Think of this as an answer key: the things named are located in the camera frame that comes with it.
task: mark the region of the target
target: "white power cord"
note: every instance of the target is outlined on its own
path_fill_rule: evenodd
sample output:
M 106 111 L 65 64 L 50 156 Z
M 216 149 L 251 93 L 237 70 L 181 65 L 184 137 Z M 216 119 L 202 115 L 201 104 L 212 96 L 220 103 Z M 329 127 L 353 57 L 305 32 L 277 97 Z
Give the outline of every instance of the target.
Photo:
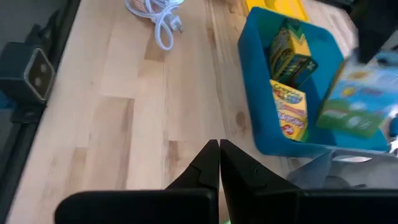
M 160 12 L 155 12 L 152 9 L 151 6 L 151 1 L 158 5 L 159 8 L 161 8 Z M 135 14 L 136 16 L 140 16 L 140 17 L 145 17 L 145 18 L 149 18 L 152 20 L 152 22 L 155 23 L 155 40 L 157 42 L 157 45 L 159 45 L 159 47 L 163 50 L 170 50 L 173 47 L 174 44 L 174 38 L 173 38 L 173 33 L 170 30 L 170 28 L 172 30 L 179 30 L 180 32 L 182 32 L 182 23 L 180 20 L 179 16 L 175 16 L 172 11 L 176 8 L 178 8 L 178 5 L 181 3 L 182 1 L 169 1 L 169 0 L 145 0 L 145 7 L 147 12 L 141 12 L 138 11 L 137 9 L 134 9 L 130 3 L 129 0 L 124 0 L 124 3 L 127 7 L 127 9 Z M 160 36 L 161 33 L 161 28 L 163 28 L 166 31 L 166 34 L 169 37 L 169 46 L 166 47 L 163 42 L 162 42 L 162 38 Z

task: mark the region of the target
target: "wooden table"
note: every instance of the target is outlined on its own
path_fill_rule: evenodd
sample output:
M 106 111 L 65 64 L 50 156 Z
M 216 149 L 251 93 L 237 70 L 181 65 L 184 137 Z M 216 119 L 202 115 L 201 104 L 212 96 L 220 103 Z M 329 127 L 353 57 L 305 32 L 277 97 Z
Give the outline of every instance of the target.
M 299 166 L 254 146 L 237 48 L 243 6 L 186 0 L 177 13 L 184 32 L 164 52 L 151 21 L 123 0 L 81 0 L 8 223 L 52 223 L 58 203 L 82 190 L 162 189 L 209 139 L 230 139 L 282 177 Z M 305 7 L 348 54 L 345 12 Z

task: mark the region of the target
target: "yellow crayon box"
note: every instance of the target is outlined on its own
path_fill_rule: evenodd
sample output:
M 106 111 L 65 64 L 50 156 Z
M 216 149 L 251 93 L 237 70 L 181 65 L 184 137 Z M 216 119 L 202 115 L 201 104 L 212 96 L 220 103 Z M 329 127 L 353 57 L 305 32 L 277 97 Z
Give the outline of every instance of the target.
M 269 63 L 271 78 L 281 83 L 296 79 L 303 82 L 316 69 L 316 66 L 308 66 L 316 62 L 311 59 L 310 48 L 298 20 L 286 18 L 283 21 L 271 43 Z
M 308 126 L 305 93 L 274 80 L 270 83 L 283 134 L 300 141 Z

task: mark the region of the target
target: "crayola box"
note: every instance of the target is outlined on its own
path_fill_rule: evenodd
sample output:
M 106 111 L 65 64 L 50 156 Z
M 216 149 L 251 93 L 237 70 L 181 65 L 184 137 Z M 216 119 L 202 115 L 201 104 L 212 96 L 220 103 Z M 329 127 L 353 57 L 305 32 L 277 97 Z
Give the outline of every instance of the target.
M 269 80 L 284 136 L 300 141 L 308 125 L 305 93 Z
M 336 74 L 317 126 L 371 138 L 398 103 L 398 67 L 360 64 L 354 54 Z
M 278 34 L 271 43 L 269 60 L 271 78 L 281 83 L 295 80 L 299 73 L 304 73 L 305 77 L 308 77 L 317 68 L 309 66 L 309 63 L 313 65 L 316 62 L 311 59 L 310 48 L 300 21 L 284 19 Z

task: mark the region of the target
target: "wood grain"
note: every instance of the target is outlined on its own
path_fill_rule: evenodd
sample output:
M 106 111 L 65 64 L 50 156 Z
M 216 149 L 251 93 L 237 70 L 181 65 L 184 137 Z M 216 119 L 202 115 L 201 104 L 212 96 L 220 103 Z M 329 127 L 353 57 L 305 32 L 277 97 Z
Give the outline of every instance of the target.
M 347 55 L 355 46 L 347 15 L 305 7 Z M 81 1 L 8 223 L 53 223 L 59 202 L 82 190 L 162 189 L 209 139 L 230 139 L 282 177 L 308 162 L 254 145 L 237 48 L 244 2 L 186 0 L 176 13 L 184 32 L 164 52 L 153 23 L 123 0 Z

